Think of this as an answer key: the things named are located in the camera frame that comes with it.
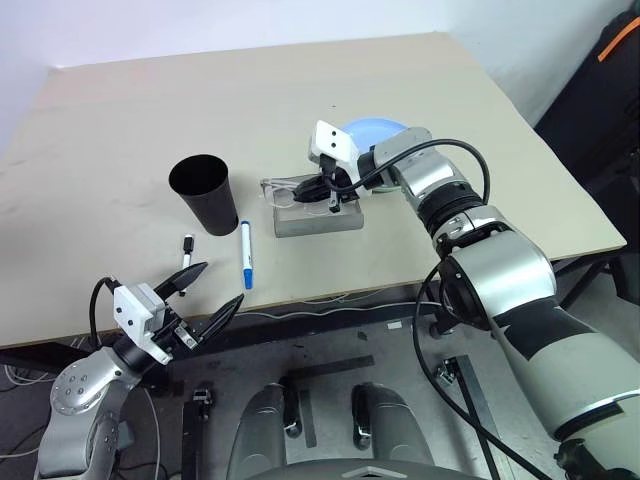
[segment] orange strap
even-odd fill
[[[634,18],[633,20],[631,20],[631,23],[629,23],[629,25],[620,30],[620,33],[618,33],[618,35],[616,35],[615,38],[609,42],[609,45],[607,45],[604,50],[600,52],[600,55],[598,55],[598,61],[604,61],[604,59],[609,56],[609,54],[613,51],[614,48],[616,48],[616,46],[622,41],[622,39],[638,27],[640,27],[640,17]]]

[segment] blue marker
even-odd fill
[[[253,259],[251,258],[251,226],[243,220],[240,223],[242,232],[242,273],[244,274],[244,288],[253,288]]]

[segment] white cable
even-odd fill
[[[153,413],[153,421],[156,424],[156,474],[153,477],[158,480],[158,473],[160,472],[160,424],[158,423],[158,414],[156,413],[156,406],[153,404],[149,391],[145,388],[144,393],[147,395],[149,405],[151,406],[151,412]]]
[[[32,455],[32,454],[36,453],[39,448],[40,447],[36,447],[33,450],[29,450],[28,452],[12,453],[10,455],[0,455],[0,459],[26,457],[27,455]]]
[[[340,295],[339,297],[332,298],[331,300],[320,300],[320,301],[317,301],[317,302],[311,300],[311,301],[308,301],[308,302],[300,302],[300,303],[304,303],[306,305],[322,305],[323,303],[333,303],[333,302],[338,302],[338,303],[356,302],[358,300],[364,300],[365,298],[373,297],[374,295],[377,295],[380,292],[384,292],[385,290],[387,290],[387,288],[381,288],[379,290],[376,290],[373,293],[370,293],[368,295],[362,295],[362,296],[356,297],[356,298],[346,298],[346,297],[348,297],[350,295],[353,295],[353,294],[352,293],[345,293],[344,295]]]
[[[7,376],[7,379],[9,380],[9,382],[11,382],[14,385],[17,385],[18,387],[25,387],[28,385],[34,385],[36,383],[53,382],[55,380],[55,378],[49,378],[45,380],[45,377],[49,375],[48,373],[45,373],[38,378],[21,377],[20,375],[15,373],[15,371],[11,370],[11,367],[9,367],[8,365],[4,366],[4,373]]]
[[[458,319],[458,315],[456,314],[455,310],[449,303],[449,297],[446,291],[444,292],[444,298],[440,299],[440,303],[442,303],[442,306],[447,309],[447,312],[449,312],[449,315],[451,315],[455,319]]]
[[[291,208],[295,206],[298,202],[294,200],[284,205],[280,205],[276,203],[274,193],[279,190],[286,190],[288,192],[293,192],[298,185],[299,185],[299,182],[294,182],[292,180],[277,179],[277,178],[264,179],[260,182],[260,186],[262,187],[262,193],[264,193],[265,200],[269,205],[271,205],[274,208]]]
[[[351,308],[334,308],[333,310],[328,310],[326,312],[291,312],[291,313],[285,313],[283,315],[272,315],[270,313],[264,313],[264,312],[242,312],[242,313],[236,313],[236,317],[242,316],[242,315],[259,315],[261,317],[267,317],[267,318],[272,318],[273,320],[282,320],[284,318],[289,318],[289,317],[295,317],[298,315],[309,315],[310,317],[325,317],[327,315],[331,315],[332,313],[336,313],[336,312],[368,312],[370,310],[378,310],[380,308],[386,308],[386,307],[397,307],[400,305],[415,305],[416,302],[398,302],[398,303],[386,303],[384,305],[377,305],[375,307],[367,307],[367,308],[358,308],[358,307],[351,307]],[[437,302],[420,302],[420,305],[433,305],[436,307],[440,307],[441,305]]]
[[[304,303],[305,305],[322,305],[323,303],[337,302],[338,300],[342,300],[343,298],[346,298],[348,296],[349,296],[349,294],[345,293],[344,295],[340,295],[339,297],[332,298],[331,300],[320,300],[320,301],[317,301],[317,302],[310,301],[310,302],[300,302],[300,303]]]

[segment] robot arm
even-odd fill
[[[51,420],[38,451],[36,480],[106,480],[117,447],[120,410],[129,392],[156,365],[166,365],[178,350],[189,353],[233,318],[240,295],[195,332],[165,300],[183,290],[207,266],[192,265],[155,289],[113,281],[114,317],[125,334],[113,347],[102,347],[72,363],[51,389]]]
[[[640,472],[638,363],[558,306],[542,251],[448,158],[421,148],[430,140],[426,129],[409,128],[354,160],[349,135],[318,122],[310,159],[338,201],[361,196],[381,182],[377,172],[390,170],[441,258],[450,306],[461,321],[493,332],[533,410],[561,442],[556,459],[569,478]]]

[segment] wire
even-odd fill
[[[326,312],[291,312],[291,313],[285,313],[283,315],[272,315],[270,313],[265,313],[265,312],[242,312],[242,313],[236,313],[236,317],[240,316],[240,315],[259,315],[261,317],[267,317],[267,318],[271,318],[273,320],[282,320],[284,318],[289,318],[289,317],[296,317],[296,316],[300,316],[300,315],[309,315],[311,317],[326,317],[327,315],[331,315],[332,313],[336,313],[336,312],[369,312],[371,310],[378,310],[380,308],[387,308],[387,307],[399,307],[401,305],[413,305],[413,302],[397,302],[397,303],[385,303],[384,305],[377,305],[375,307],[366,307],[366,308],[359,308],[359,307],[347,307],[347,308],[334,308],[333,310],[327,310]],[[435,305],[435,306],[440,306],[439,303],[436,302],[421,302],[421,305]]]
[[[439,297],[438,301],[442,304],[444,313],[446,313],[450,317],[453,317],[458,322],[462,323],[462,320],[458,317],[458,315],[456,315],[455,311],[453,310],[453,307],[449,303],[447,292],[445,291],[444,287],[445,287],[444,281],[440,280],[440,287],[438,288],[438,297]]]
[[[427,278],[424,279],[424,281],[427,283],[427,288],[426,288],[427,298],[429,299],[430,302],[435,302],[436,298],[433,296],[433,292],[431,291],[431,288],[429,288],[428,284],[431,283],[431,280],[433,280],[433,277],[435,277],[436,273],[438,273],[439,266],[440,264],[433,267],[433,270],[431,270],[429,272],[429,275],[427,275]]]
[[[440,395],[440,397],[444,400],[444,402],[456,412],[460,418],[462,418],[465,422],[471,425],[480,435],[485,437],[488,441],[493,443],[496,448],[501,450],[505,455],[510,457],[514,462],[524,468],[527,472],[533,475],[535,478],[539,480],[551,480],[550,477],[545,475],[543,472],[538,470],[534,465],[529,463],[523,457],[518,455],[515,451],[505,445],[498,437],[493,435],[490,431],[484,428],[480,423],[471,418],[467,412],[465,412],[460,406],[444,391],[444,389],[438,383],[438,380],[435,378],[427,361],[422,354],[422,348],[420,346],[420,338],[418,336],[418,318],[420,317],[420,307],[424,305],[423,302],[420,301],[422,296],[425,294],[425,291],[428,288],[429,282],[427,281],[429,277],[425,278],[425,281],[422,282],[422,286],[420,287],[420,291],[418,292],[418,296],[415,302],[415,310],[413,314],[413,319],[411,321],[411,330],[413,337],[413,348],[415,350],[416,356],[418,357],[418,362],[420,363],[420,368],[424,373],[425,377],[434,388],[434,390]]]
[[[489,194],[491,192],[491,179],[489,178],[490,177],[489,167],[487,166],[486,160],[473,145],[470,145],[467,142],[463,142],[462,140],[455,140],[453,138],[441,138],[437,140],[429,140],[428,142],[423,142],[423,143],[419,143],[418,145],[414,145],[413,147],[408,148],[404,152],[400,152],[392,159],[384,162],[379,167],[367,173],[364,177],[362,177],[356,183],[349,185],[347,187],[338,187],[335,183],[333,183],[333,181],[329,177],[324,178],[324,183],[327,187],[329,187],[331,190],[333,190],[336,193],[344,194],[344,193],[355,192],[356,189],[363,186],[365,183],[368,183],[371,179],[377,177],[383,171],[387,170],[392,165],[395,165],[400,160],[403,160],[407,158],[409,155],[413,155],[414,153],[419,152],[420,150],[424,150],[425,148],[437,147],[438,145],[451,145],[454,147],[460,147],[466,150],[467,152],[469,152],[471,155],[473,155],[473,157],[478,162],[478,165],[480,165],[480,169],[482,170],[482,180],[484,183],[483,193],[482,193],[482,202],[485,204],[488,203]]]
[[[0,464],[4,463],[6,460],[9,460],[11,458],[16,458],[16,457],[12,457],[10,455],[13,455],[16,450],[18,450],[23,443],[26,443],[27,440],[29,440],[31,437],[33,437],[36,433],[38,433],[40,430],[44,430],[45,428],[47,428],[47,424],[49,423],[49,420],[47,419],[47,422],[44,425],[40,425],[38,428],[36,428],[35,430],[32,430],[30,433],[28,433],[27,435],[25,435],[22,440],[20,440],[15,447],[13,447],[11,450],[9,450],[9,453],[7,453],[6,455],[2,455],[0,456]]]
[[[294,182],[292,180],[283,180],[276,178],[264,179],[260,182],[262,186],[262,193],[264,193],[265,200],[269,205],[275,208],[291,208],[296,205],[296,201],[292,200],[290,203],[280,205],[276,203],[275,192],[286,190],[288,192],[293,192],[298,186],[298,182]]]
[[[73,348],[80,348],[80,346],[84,343],[85,340],[86,340],[86,337],[76,337],[71,341],[69,346]]]
[[[8,455],[0,455],[0,458],[5,459],[5,458],[18,458],[18,457],[26,457],[27,455],[31,455],[34,454],[38,451],[40,447],[37,446],[36,448],[34,448],[33,450],[29,450],[28,452],[22,452],[22,453],[11,453]]]
[[[329,210],[329,201],[326,199],[318,202],[303,203],[302,205],[304,213],[311,215],[312,217],[325,217],[327,215],[332,215],[331,210]],[[317,208],[314,211],[313,205],[321,207],[322,211]]]
[[[36,383],[53,382],[55,380],[55,378],[45,379],[46,376],[49,375],[48,373],[44,373],[38,378],[23,377],[21,375],[18,375],[15,372],[14,367],[10,367],[9,365],[4,366],[4,373],[7,376],[7,379],[16,387],[25,387],[29,385],[35,385]]]
[[[144,389],[144,393],[147,395],[147,400],[149,400],[149,405],[151,406],[151,412],[153,413],[153,421],[156,424],[156,473],[153,477],[154,480],[158,480],[158,472],[160,470],[160,424],[158,423],[158,414],[156,413],[156,406],[153,404],[153,400],[151,399],[151,395],[149,394],[149,390]]]
[[[98,301],[98,294],[100,293],[100,289],[104,285],[108,285],[112,282],[112,279],[109,277],[102,277],[96,283],[96,286],[93,287],[93,292],[91,292],[91,300],[89,301],[89,345],[95,351],[100,345],[100,338],[98,337],[98,329],[96,327],[96,302]]]
[[[344,295],[340,295],[339,297],[332,298],[331,300],[320,300],[320,301],[317,301],[317,302],[316,301],[309,301],[309,302],[300,302],[300,303],[304,303],[305,305],[322,305],[323,303],[333,303],[333,302],[338,302],[338,303],[357,302],[358,300],[364,300],[365,298],[373,297],[374,295],[377,295],[380,292],[384,292],[387,289],[388,288],[381,288],[379,290],[376,290],[373,293],[369,293],[368,295],[362,295],[362,296],[356,297],[356,298],[347,298],[348,296],[350,296],[352,294],[351,293],[345,293]]]
[[[304,303],[305,305],[322,305],[323,303],[337,302],[338,300],[342,300],[343,298],[347,298],[348,296],[349,294],[345,293],[344,295],[340,295],[339,297],[332,298],[331,300],[319,300],[317,302],[311,301],[311,302],[300,302],[300,303]]]

